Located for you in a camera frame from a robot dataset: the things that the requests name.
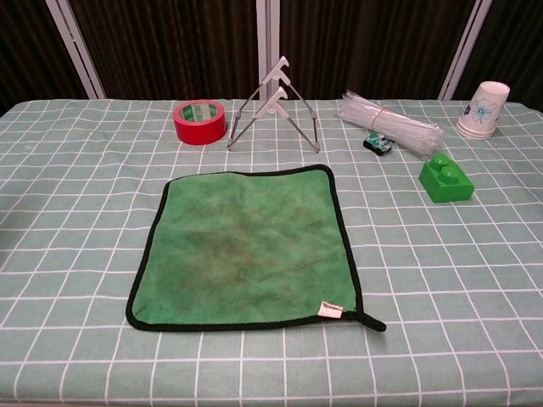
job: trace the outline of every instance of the green toy block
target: green toy block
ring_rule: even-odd
[[[465,201],[475,190],[458,164],[442,153],[424,163],[418,180],[434,203]]]

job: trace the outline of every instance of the checkered tablecloth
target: checkered tablecloth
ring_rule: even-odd
[[[241,101],[222,102],[231,123]],[[171,120],[178,102],[34,101],[7,112],[0,401],[543,403],[543,115],[508,103],[495,135],[473,141],[454,130],[463,103],[382,101],[443,126],[444,152],[476,186],[467,202],[433,204],[417,180],[422,158],[398,147],[379,158],[362,147],[365,130],[336,117],[337,101],[310,103],[319,154],[273,116],[231,152],[226,138],[181,144]],[[311,134],[304,105],[285,106]],[[335,174],[366,311],[385,333],[356,322],[206,333],[127,325],[126,298],[168,180],[314,163]]]

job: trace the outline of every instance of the flower print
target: flower print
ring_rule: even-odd
[[[497,107],[495,103],[491,103],[484,98],[475,100],[473,103],[474,106],[470,108],[473,120],[478,121],[481,124],[492,115],[492,112],[494,112]]]

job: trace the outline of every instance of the table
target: table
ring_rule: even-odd
[[[221,101],[232,112],[243,101]],[[267,116],[234,146],[176,138],[179,102],[48,100],[0,119],[0,402],[129,405],[526,405],[543,400],[543,114],[507,103],[488,141],[465,103],[380,101],[448,133],[476,186],[434,204],[424,158],[378,157],[310,101],[322,151]],[[311,134],[301,102],[286,102]],[[259,102],[252,105],[253,112]],[[249,120],[246,114],[238,128]],[[328,165],[373,332],[140,332],[126,298],[170,179]]]

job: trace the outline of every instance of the brown curtain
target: brown curtain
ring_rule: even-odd
[[[87,98],[44,1],[1,0],[0,114],[33,99]]]
[[[439,95],[474,0],[282,0],[281,54],[304,98]]]
[[[543,111],[543,2],[494,0],[455,99],[471,99],[482,81],[511,88],[509,100]]]
[[[247,98],[255,0],[70,0],[108,98]]]

